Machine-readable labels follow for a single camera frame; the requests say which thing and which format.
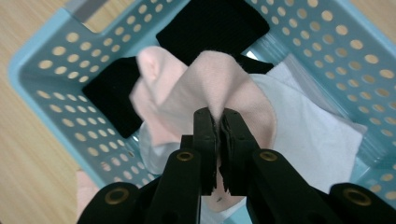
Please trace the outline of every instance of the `metal screw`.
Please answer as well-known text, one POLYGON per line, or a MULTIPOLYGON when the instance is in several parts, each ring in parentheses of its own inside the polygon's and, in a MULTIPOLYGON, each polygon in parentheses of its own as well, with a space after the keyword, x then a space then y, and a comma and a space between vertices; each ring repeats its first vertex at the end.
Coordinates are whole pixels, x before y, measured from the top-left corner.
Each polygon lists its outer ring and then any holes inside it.
POLYGON ((180 152, 177 154, 177 159, 180 161, 190 161, 194 158, 194 154, 190 152, 180 152))
POLYGON ((269 151, 264 151, 260 153, 260 157, 265 160, 265 161, 276 161, 277 160, 277 155, 269 152, 269 151))
POLYGON ((111 205, 119 204, 129 197, 129 191, 125 188, 116 188, 109 191, 105 196, 105 202, 111 205))

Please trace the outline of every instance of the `wooden floor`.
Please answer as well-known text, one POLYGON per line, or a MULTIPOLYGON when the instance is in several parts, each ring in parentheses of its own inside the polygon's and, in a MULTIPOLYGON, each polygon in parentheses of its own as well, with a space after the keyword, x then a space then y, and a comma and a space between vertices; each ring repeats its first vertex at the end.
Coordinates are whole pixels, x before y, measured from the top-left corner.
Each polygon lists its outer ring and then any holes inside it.
MULTIPOLYGON (((78 165, 12 90, 7 78, 11 56, 64 2, 0 0, 0 220, 3 224, 76 222, 78 165)), ((396 0, 352 2, 396 43, 396 0)), ((125 1, 112 3, 115 6, 102 16, 105 21, 125 1)))

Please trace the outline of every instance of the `fabric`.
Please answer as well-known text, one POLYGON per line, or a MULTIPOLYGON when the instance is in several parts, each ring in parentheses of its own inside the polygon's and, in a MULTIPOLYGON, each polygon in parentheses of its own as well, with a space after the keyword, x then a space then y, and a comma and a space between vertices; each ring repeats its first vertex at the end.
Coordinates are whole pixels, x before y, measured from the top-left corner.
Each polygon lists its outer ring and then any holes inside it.
POLYGON ((135 57, 121 58, 82 89, 124 138, 131 136, 142 124, 129 100, 131 89, 139 77, 135 57))
POLYGON ((156 37, 190 65, 204 50, 240 55, 268 31, 265 19, 243 0, 191 0, 156 37))
POLYGON ((319 190, 329 192, 331 185, 349 181, 362 140, 354 128, 359 124, 328 113, 273 77, 250 76, 276 112, 274 150, 319 190))
MULTIPOLYGON (((138 54, 137 61, 142 77, 134 86, 131 101, 147 125, 152 146, 141 146, 143 158, 145 155, 159 155, 155 152, 146 153, 146 150, 179 143, 182 134, 193 134, 193 113, 203 107, 209 108, 215 122, 219 121, 224 107, 238 111, 259 146, 272 148, 276 134, 274 111, 232 56, 204 51, 183 71, 181 61, 165 49, 150 47, 138 54)), ((146 138, 144 134, 140 134, 141 139, 146 138)), ((160 174, 163 167, 148 162, 156 159, 167 158, 161 158, 160 155, 160 158, 143 160, 149 171, 160 174)), ((242 197, 232 197, 224 192, 219 171, 217 180, 218 188, 205 200, 210 209, 219 212, 238 203, 242 197)))

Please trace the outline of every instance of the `laundry basket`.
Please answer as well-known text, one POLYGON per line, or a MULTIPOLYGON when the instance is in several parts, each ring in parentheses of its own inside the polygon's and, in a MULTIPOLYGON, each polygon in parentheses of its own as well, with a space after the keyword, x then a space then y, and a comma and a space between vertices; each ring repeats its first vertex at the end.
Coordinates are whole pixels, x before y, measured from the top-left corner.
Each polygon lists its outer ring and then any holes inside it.
MULTIPOLYGON (((342 115, 368 127, 351 182, 396 207, 395 46, 346 0, 247 2, 271 26, 248 51, 271 63, 293 54, 342 115)), ((141 187, 154 175, 138 133, 122 138, 81 90, 114 60, 158 45, 155 35, 187 3, 136 0, 100 34, 78 20, 78 8, 60 8, 10 64, 13 87, 99 187, 141 187)))

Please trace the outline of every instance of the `pink cloth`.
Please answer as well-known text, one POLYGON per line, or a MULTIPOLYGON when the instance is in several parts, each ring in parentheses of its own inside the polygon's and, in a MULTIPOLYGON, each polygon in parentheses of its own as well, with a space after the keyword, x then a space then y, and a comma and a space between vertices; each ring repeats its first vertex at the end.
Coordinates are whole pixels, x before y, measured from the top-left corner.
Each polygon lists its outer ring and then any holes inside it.
MULTIPOLYGON (((193 134, 193 113, 206 106, 215 122, 224 107, 238 111, 259 146, 272 148, 276 135, 273 108, 230 55, 204 51, 187 67, 165 49, 149 47, 138 54, 137 61, 141 78, 130 98, 148 127, 153 150, 180 142, 182 134, 193 134)), ((205 200, 209 208, 220 212, 243 197, 224 192, 219 171, 217 180, 218 188, 205 200)))

